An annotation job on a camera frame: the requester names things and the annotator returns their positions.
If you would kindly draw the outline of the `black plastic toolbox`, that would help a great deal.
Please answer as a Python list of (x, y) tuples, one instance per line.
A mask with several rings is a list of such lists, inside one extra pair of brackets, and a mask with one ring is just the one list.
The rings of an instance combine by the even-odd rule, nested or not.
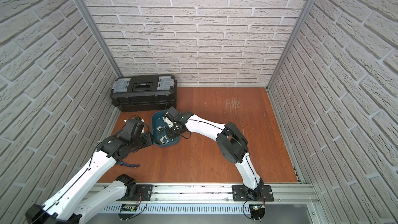
[(119, 78), (113, 84), (110, 98), (121, 112), (176, 108), (177, 80), (169, 74)]

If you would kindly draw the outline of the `left controller board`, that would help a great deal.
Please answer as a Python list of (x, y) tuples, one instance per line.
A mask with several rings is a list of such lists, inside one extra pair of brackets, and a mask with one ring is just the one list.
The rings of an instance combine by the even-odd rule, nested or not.
[(140, 212), (140, 206), (136, 206), (135, 204), (122, 204), (118, 216), (121, 220), (129, 220), (137, 216)]

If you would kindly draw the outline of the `right controller board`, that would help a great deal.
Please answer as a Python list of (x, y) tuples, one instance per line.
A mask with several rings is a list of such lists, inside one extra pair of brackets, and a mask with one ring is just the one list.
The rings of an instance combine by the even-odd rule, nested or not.
[(252, 220), (261, 221), (261, 219), (265, 216), (265, 205), (259, 204), (250, 204), (249, 205), (250, 217)]

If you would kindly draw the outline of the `teal plastic storage bin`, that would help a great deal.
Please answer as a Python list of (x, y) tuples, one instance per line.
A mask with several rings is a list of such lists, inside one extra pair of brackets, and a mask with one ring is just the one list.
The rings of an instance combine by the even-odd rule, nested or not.
[[(158, 112), (154, 113), (151, 117), (151, 132), (154, 136), (153, 142), (155, 145), (157, 145), (159, 147), (163, 147), (163, 148), (176, 145), (180, 141), (180, 138), (175, 139), (175, 140), (170, 140), (168, 138), (165, 129), (168, 128), (169, 125), (163, 121), (165, 112), (166, 112), (166, 110), (158, 111)], [(159, 133), (158, 127), (164, 127), (164, 130), (161, 133)], [(160, 139), (161, 137), (164, 137), (164, 140), (163, 140), (164, 144), (158, 143), (158, 139)]]

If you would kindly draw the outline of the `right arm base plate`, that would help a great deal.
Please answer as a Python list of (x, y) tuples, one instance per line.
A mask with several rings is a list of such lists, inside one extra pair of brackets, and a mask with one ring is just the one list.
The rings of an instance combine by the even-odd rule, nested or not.
[(235, 202), (245, 201), (265, 201), (273, 202), (274, 196), (270, 185), (258, 186), (255, 190), (252, 190), (244, 185), (233, 185), (232, 196)]

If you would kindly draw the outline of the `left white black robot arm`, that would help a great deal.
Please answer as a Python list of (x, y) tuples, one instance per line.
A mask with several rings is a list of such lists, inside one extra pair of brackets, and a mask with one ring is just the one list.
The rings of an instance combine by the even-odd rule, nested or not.
[(117, 200), (142, 201), (136, 180), (122, 174), (110, 185), (85, 199), (97, 181), (130, 153), (153, 144), (149, 126), (138, 116), (128, 119), (123, 128), (105, 138), (94, 149), (89, 161), (66, 185), (42, 205), (26, 212), (29, 224), (85, 224)]

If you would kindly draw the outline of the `aluminium frame rail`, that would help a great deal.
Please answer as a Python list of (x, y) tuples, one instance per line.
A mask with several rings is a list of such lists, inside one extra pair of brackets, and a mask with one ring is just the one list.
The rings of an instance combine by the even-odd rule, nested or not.
[[(243, 186), (238, 183), (141, 183), (141, 195), (149, 203), (244, 203)], [(271, 183), (262, 187), (267, 204), (319, 204), (311, 184)]]

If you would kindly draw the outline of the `blue handled pliers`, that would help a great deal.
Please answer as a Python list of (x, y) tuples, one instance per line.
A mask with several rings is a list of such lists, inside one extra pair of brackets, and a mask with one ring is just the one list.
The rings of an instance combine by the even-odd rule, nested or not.
[(137, 168), (140, 166), (140, 164), (129, 164), (129, 163), (122, 162), (122, 161), (119, 162), (119, 165), (129, 167), (129, 168)]

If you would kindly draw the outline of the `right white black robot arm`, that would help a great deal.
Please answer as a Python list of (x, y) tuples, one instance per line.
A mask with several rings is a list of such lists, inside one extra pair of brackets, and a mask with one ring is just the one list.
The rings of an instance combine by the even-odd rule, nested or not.
[(166, 111), (163, 120), (168, 125), (166, 134), (170, 139), (190, 132), (215, 141), (224, 158), (238, 169), (243, 179), (245, 197), (254, 201), (262, 198), (263, 180), (251, 161), (247, 139), (234, 123), (211, 122), (190, 112), (180, 113), (173, 107)]

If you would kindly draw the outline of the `controller board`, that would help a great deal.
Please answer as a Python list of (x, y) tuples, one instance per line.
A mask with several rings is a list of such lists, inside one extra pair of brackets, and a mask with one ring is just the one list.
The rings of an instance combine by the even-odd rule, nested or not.
[(137, 216), (140, 212), (140, 206), (136, 206), (135, 204), (122, 204), (118, 216), (121, 220), (129, 220)]
[(261, 221), (261, 219), (265, 216), (265, 205), (259, 204), (250, 204), (249, 205), (250, 217), (252, 220)]

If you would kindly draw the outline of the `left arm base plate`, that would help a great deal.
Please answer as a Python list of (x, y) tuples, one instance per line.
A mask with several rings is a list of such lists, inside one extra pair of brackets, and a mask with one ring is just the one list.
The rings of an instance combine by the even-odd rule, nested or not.
[(151, 199), (153, 185), (151, 184), (135, 184), (127, 186), (125, 195), (120, 201), (138, 201), (140, 198), (144, 201)]

